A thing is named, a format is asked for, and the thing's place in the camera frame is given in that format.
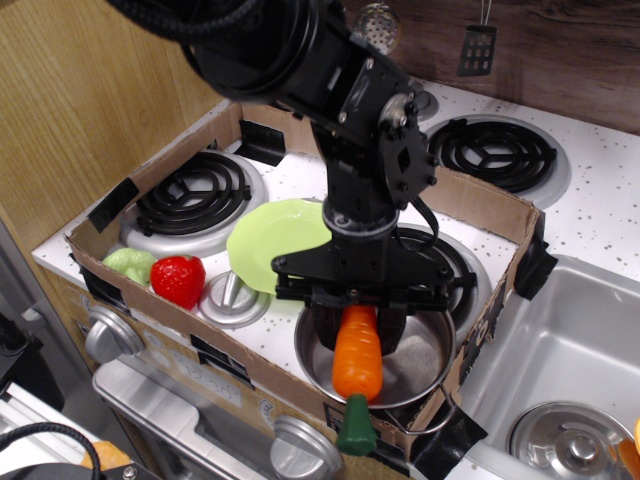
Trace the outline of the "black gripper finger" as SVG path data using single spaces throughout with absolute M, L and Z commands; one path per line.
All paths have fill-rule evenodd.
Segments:
M 409 308 L 380 308 L 377 311 L 377 327 L 383 356 L 394 353 L 404 333 Z
M 341 325 L 342 308 L 313 304 L 311 307 L 313 325 L 320 343 L 334 350 Z

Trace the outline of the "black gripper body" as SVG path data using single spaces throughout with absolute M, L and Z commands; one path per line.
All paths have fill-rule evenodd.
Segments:
M 453 281 L 450 267 L 407 244 L 395 230 L 375 239 L 336 235 L 319 247 L 275 257 L 271 268 L 277 298 L 330 309 L 361 304 L 442 311 Z

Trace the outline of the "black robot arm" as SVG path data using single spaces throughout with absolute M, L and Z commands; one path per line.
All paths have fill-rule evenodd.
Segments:
M 399 214 L 423 208 L 437 159 L 417 124 L 417 92 L 347 26 L 337 1 L 118 1 L 118 12 L 177 43 L 216 92 L 306 119 L 325 162 L 328 243 L 272 260 L 276 294 L 313 310 L 333 348 L 342 311 L 377 309 L 384 354 L 410 315 L 448 306 L 450 269 L 403 245 Z

